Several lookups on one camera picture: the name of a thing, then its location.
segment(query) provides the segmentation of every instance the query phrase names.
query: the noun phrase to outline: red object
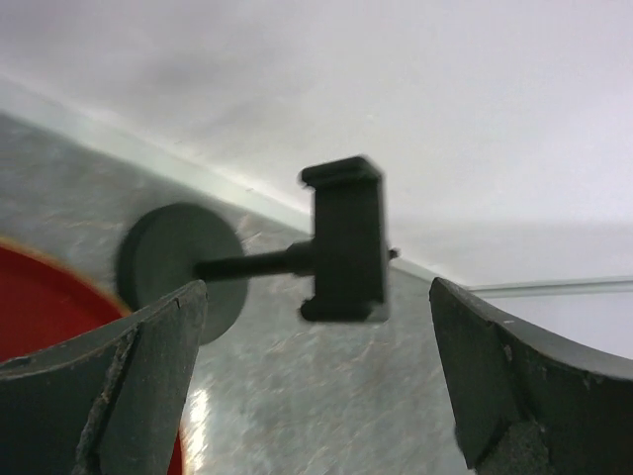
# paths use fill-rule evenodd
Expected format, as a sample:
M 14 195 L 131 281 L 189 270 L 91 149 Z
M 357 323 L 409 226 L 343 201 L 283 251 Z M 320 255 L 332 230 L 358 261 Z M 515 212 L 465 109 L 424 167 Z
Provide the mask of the red object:
M 130 311 L 36 252 L 0 241 L 0 362 L 89 332 Z M 182 475 L 180 434 L 167 475 Z

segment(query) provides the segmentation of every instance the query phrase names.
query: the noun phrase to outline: gray floor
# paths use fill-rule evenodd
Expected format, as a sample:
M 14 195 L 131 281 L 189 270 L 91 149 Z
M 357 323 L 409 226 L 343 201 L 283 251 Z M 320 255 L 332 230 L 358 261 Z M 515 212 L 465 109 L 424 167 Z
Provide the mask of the gray floor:
M 220 209 L 250 252 L 298 233 L 0 116 L 0 234 L 113 289 L 113 256 L 143 213 Z M 202 347 L 183 430 L 192 474 L 461 475 L 428 286 L 393 272 L 380 327 L 297 318 L 309 282 L 255 279 L 235 326 Z

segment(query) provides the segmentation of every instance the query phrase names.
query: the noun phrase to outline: red round container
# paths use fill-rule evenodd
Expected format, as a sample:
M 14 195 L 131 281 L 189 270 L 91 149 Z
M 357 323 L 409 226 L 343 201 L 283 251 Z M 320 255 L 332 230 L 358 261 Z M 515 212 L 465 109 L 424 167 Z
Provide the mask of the red round container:
M 0 239 L 0 362 L 89 332 L 130 311 L 50 258 Z M 184 472 L 180 434 L 167 475 Z

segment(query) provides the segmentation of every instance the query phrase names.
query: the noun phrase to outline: black circular base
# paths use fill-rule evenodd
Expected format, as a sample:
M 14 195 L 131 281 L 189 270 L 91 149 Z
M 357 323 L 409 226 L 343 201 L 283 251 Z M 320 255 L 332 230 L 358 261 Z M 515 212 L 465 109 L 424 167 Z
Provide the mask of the black circular base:
M 121 298 L 138 310 L 192 280 L 195 264 L 244 256 L 231 226 L 213 211 L 179 203 L 143 216 L 126 236 L 117 262 Z M 237 320 L 248 280 L 208 282 L 209 311 L 201 344 L 220 337 Z

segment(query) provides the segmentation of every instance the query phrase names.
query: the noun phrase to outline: marble floor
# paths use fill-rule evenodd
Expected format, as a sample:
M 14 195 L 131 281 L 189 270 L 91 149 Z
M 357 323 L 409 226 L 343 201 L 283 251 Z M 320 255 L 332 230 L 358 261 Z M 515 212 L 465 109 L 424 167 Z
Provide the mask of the marble floor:
M 262 218 L 0 116 L 0 235 L 112 291 L 114 256 L 145 212 L 175 201 L 220 210 L 249 252 L 304 238 Z M 237 323 L 200 349 L 183 414 L 197 475 L 462 475 L 428 284 L 394 271 L 392 318 L 310 326 L 289 276 L 251 281 Z

